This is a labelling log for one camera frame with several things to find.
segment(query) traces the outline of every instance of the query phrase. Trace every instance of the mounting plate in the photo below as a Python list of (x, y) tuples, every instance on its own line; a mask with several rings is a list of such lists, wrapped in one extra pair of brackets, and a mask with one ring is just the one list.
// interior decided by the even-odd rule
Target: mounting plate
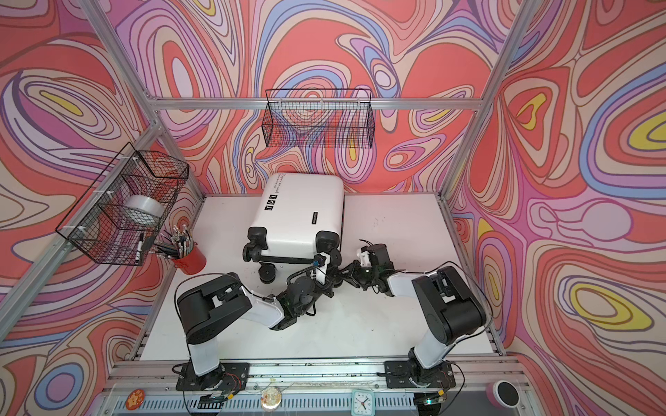
[[(385, 361), (384, 373), (386, 373), (386, 387), (389, 389), (413, 389), (416, 386), (410, 381), (410, 365), (404, 361)], [(456, 386), (456, 379), (451, 364), (444, 362), (439, 364), (436, 372), (432, 374), (432, 380), (424, 388), (444, 388), (444, 391)]]
[[(225, 373), (230, 373), (235, 375), (238, 380), (240, 380), (240, 390), (245, 390), (245, 385), (247, 384), (248, 380), (248, 370), (250, 369), (250, 364), (249, 363), (220, 363), (224, 367), (224, 372)], [(176, 390), (178, 391), (204, 391), (202, 388), (202, 377), (197, 377), (196, 374), (194, 374), (194, 366), (192, 366), (191, 362), (188, 362), (187, 364), (184, 364), (181, 370), (182, 377), (178, 378), (178, 381), (176, 382)], [(226, 389), (228, 388), (229, 391), (231, 392), (232, 390), (237, 390), (238, 388), (234, 388), (234, 386), (238, 382), (236, 381), (236, 378), (230, 375), (224, 375), (222, 377), (222, 385), (220, 385), (220, 388)]]

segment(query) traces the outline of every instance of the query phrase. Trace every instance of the colorful swirling pattern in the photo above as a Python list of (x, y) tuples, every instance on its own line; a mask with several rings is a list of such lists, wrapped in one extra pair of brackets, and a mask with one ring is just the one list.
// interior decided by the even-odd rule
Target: colorful swirling pattern
[[(286, 87), (278, 81), (286, 73), (294, 83), (317, 76), (338, 88), (368, 85), (376, 97), (428, 97), (460, 85), (480, 97), (516, 8), (481, 0), (148, 0), (113, 3), (107, 15), (160, 97), (261, 97)], [(326, 61), (344, 77), (317, 68)]]
[[(158, 97), (364, 87), (380, 98), (465, 98), (481, 96), (516, 8), (481, 0), (148, 0), (113, 3), (107, 15)], [(382, 110), (376, 148), (336, 150), (265, 149), (260, 111), (162, 116), (211, 194), (260, 192), (278, 170), (337, 174), (349, 192), (433, 192), (470, 112)]]
[(545, 1), (447, 193), (550, 415), (666, 414), (666, 3)]
[[(0, 37), (4, 297), (147, 121), (77, 1), (2, 2)], [(168, 223), (189, 222), (196, 204), (185, 188)], [(98, 265), (70, 253), (0, 343), (0, 415), (84, 414), (133, 348), (167, 266)]]
[(262, 192), (275, 172), (336, 174), (348, 192), (437, 192), (472, 112), (423, 110), (439, 122), (416, 137), (414, 112), (397, 111), (394, 132), (377, 128), (371, 149), (267, 148), (253, 110), (164, 110), (162, 118), (207, 194)]

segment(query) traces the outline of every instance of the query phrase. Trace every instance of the speaker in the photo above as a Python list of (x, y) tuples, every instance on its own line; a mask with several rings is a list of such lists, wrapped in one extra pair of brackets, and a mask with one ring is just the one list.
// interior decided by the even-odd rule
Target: speaker
[(506, 380), (499, 380), (486, 387), (488, 400), (495, 407), (517, 407), (519, 403), (518, 390), (513, 384)]

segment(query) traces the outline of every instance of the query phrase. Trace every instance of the suitcase wheel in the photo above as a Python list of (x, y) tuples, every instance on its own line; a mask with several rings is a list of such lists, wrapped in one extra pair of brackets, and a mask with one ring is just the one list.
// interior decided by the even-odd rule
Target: suitcase wheel
[(272, 283), (275, 280), (275, 265), (273, 263), (261, 263), (259, 279), (265, 284)]

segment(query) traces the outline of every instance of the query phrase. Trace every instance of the pen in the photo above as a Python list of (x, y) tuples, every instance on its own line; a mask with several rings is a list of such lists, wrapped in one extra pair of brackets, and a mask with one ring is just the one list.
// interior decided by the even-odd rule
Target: pen
[(139, 242), (137, 243), (137, 256), (135, 260), (136, 263), (139, 263), (141, 261), (141, 247), (143, 246), (143, 238), (144, 235), (143, 233), (141, 233), (141, 235), (139, 236)]

